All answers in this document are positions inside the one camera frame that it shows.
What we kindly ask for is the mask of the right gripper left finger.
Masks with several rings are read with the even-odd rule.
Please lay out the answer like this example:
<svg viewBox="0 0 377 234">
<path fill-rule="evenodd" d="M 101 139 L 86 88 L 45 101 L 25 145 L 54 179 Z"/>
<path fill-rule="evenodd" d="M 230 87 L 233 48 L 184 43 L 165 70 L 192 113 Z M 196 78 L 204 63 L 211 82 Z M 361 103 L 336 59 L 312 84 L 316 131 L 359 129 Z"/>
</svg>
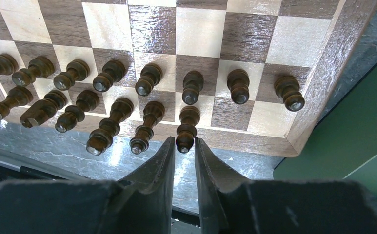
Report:
<svg viewBox="0 0 377 234">
<path fill-rule="evenodd" d="M 175 138 L 115 182 L 104 211 L 106 234 L 169 234 L 175 172 Z"/>
</svg>

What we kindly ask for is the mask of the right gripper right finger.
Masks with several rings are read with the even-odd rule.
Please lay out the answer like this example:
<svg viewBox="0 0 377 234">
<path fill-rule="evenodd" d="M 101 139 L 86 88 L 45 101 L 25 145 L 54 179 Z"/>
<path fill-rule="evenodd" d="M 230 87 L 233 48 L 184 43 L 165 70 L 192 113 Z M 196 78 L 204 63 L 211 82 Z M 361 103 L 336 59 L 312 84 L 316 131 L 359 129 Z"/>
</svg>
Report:
<svg viewBox="0 0 377 234">
<path fill-rule="evenodd" d="M 258 234 L 253 181 L 219 159 L 200 137 L 195 138 L 195 169 L 201 232 Z"/>
</svg>

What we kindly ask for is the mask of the dark queen piece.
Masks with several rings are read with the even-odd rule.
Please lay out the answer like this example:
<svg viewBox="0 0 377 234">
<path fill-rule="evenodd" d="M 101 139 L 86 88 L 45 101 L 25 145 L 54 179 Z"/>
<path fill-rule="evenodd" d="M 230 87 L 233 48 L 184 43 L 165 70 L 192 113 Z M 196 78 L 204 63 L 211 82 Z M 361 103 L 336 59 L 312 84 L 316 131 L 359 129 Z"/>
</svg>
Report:
<svg viewBox="0 0 377 234">
<path fill-rule="evenodd" d="M 109 117 L 99 122 L 99 127 L 90 133 L 86 143 L 87 152 L 99 156 L 104 153 L 114 141 L 114 136 L 120 132 L 120 123 L 130 117 L 134 111 L 132 101 L 125 97 L 117 98 L 111 105 Z"/>
</svg>

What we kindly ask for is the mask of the dark king piece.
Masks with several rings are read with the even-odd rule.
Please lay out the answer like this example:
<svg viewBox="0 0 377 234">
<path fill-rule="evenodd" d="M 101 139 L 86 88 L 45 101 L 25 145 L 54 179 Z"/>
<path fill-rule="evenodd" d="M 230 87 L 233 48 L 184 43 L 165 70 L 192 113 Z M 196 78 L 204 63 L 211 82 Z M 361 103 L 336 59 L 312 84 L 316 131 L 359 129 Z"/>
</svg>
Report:
<svg viewBox="0 0 377 234">
<path fill-rule="evenodd" d="M 149 141 L 154 136 L 153 127 L 162 121 L 165 107 L 158 101 L 150 101 L 143 109 L 143 124 L 136 128 L 135 136 L 129 145 L 133 154 L 140 154 L 149 148 Z"/>
</svg>

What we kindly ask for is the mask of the dark back-row piece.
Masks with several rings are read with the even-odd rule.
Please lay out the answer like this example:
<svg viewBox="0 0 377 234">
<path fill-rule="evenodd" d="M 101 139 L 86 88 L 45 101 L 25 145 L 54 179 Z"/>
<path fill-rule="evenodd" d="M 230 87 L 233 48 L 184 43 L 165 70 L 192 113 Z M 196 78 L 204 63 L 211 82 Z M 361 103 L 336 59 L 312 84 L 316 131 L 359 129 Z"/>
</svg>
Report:
<svg viewBox="0 0 377 234">
<path fill-rule="evenodd" d="M 24 87 L 12 88 L 5 100 L 0 102 L 0 120 L 7 117 L 14 107 L 25 106 L 33 100 L 32 93 Z"/>
<path fill-rule="evenodd" d="M 84 121 L 85 113 L 94 110 L 99 103 L 100 98 L 95 92 L 82 91 L 77 96 L 75 105 L 67 106 L 65 112 L 58 117 L 55 129 L 60 133 L 74 129 L 79 122 Z"/>
</svg>

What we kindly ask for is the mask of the wooden chess board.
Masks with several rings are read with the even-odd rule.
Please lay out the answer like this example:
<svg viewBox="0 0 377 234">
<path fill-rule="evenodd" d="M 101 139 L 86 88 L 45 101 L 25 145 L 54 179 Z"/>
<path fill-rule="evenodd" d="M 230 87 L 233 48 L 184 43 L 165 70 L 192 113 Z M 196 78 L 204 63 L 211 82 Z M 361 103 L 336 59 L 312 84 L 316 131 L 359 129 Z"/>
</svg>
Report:
<svg viewBox="0 0 377 234">
<path fill-rule="evenodd" d="M 203 75 L 196 107 L 199 137 L 209 147 L 271 156 L 298 156 L 311 134 L 377 0 L 0 0 L 0 54 L 20 68 L 47 57 L 55 74 L 74 59 L 85 61 L 89 76 L 64 91 L 68 105 L 111 59 L 125 76 L 86 113 L 77 131 L 91 132 L 109 116 L 115 99 L 126 97 L 135 110 L 121 124 L 132 137 L 142 124 L 146 103 L 165 107 L 154 140 L 176 134 L 183 78 Z M 148 96 L 135 84 L 143 67 L 157 64 L 163 77 Z M 227 76 L 249 76 L 249 99 L 232 101 Z M 294 76 L 305 105 L 286 109 L 274 89 L 279 77 Z"/>
</svg>

